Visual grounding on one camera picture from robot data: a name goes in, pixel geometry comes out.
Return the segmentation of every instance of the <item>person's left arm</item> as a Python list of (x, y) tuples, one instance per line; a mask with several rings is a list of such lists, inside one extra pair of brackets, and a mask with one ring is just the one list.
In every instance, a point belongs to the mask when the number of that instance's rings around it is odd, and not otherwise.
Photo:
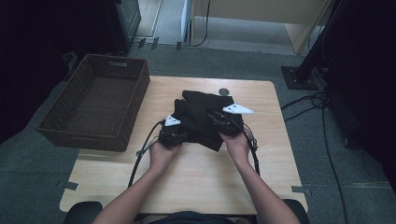
[(180, 148), (181, 145), (168, 149), (160, 143), (154, 144), (149, 150), (150, 166), (146, 173), (109, 203), (93, 223), (132, 223), (152, 187)]

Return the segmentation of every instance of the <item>basket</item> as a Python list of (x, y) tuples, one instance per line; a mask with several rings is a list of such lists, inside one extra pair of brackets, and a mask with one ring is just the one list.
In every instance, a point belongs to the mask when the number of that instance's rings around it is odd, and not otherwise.
[(125, 151), (148, 86), (146, 60), (88, 54), (37, 130), (58, 147)]

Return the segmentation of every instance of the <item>stand base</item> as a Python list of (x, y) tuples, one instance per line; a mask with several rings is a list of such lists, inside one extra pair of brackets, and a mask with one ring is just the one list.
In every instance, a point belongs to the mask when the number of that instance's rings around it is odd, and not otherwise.
[(297, 67), (287, 67), (282, 66), (283, 77), (285, 78), (286, 85), (289, 89), (295, 90), (318, 90), (317, 82), (314, 77), (310, 74), (309, 77), (305, 81), (297, 81), (295, 76), (295, 71), (297, 71)]

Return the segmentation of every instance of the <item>table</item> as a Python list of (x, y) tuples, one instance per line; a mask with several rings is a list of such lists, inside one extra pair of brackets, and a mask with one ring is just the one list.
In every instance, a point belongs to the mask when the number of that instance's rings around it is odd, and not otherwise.
[[(68, 211), (78, 202), (97, 201), (106, 206), (128, 186), (139, 150), (152, 126), (174, 111), (174, 100), (183, 90), (218, 93), (226, 88), (240, 105), (254, 110), (245, 123), (258, 139), (261, 177), (281, 198), (298, 200), (307, 210), (303, 193), (292, 192), (301, 181), (291, 151), (273, 83), (190, 77), (150, 77), (151, 81), (136, 118), (127, 150), (123, 153), (81, 149), (65, 189), (60, 208)], [(149, 168), (149, 154), (138, 167), (134, 181)], [(148, 196), (141, 213), (169, 214), (192, 210), (205, 214), (257, 214), (242, 178), (225, 144), (215, 152), (185, 143), (173, 163)]]
[[(186, 0), (186, 5), (191, 4), (192, 45), (195, 17), (206, 17), (207, 3)], [(209, 17), (285, 23), (294, 51), (300, 53), (315, 27), (324, 25), (321, 20), (327, 20), (331, 5), (332, 0), (212, 0)]]

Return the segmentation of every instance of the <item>gray carpet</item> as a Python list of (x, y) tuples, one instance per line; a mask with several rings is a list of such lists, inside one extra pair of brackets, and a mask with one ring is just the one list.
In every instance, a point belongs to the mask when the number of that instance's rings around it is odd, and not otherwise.
[[(150, 45), (134, 46), (129, 57), (148, 59), (154, 76), (219, 77), (269, 80), (281, 105), (314, 91), (288, 90), (281, 65), (298, 66), (304, 58), (218, 49)], [(63, 190), (78, 151), (54, 147), (35, 127), (50, 109), (65, 83), (60, 83), (37, 110), (28, 126), (0, 146), (0, 223), (62, 223), (59, 210)], [(311, 106), (301, 102), (287, 108), (288, 118)], [(325, 110), (327, 135), (340, 179), (349, 223), (394, 223), (396, 196), (380, 164), (361, 149), (343, 146), (343, 134), (330, 108)], [(287, 122), (291, 146), (306, 191), (311, 223), (345, 223), (340, 196), (326, 153), (321, 110)]]

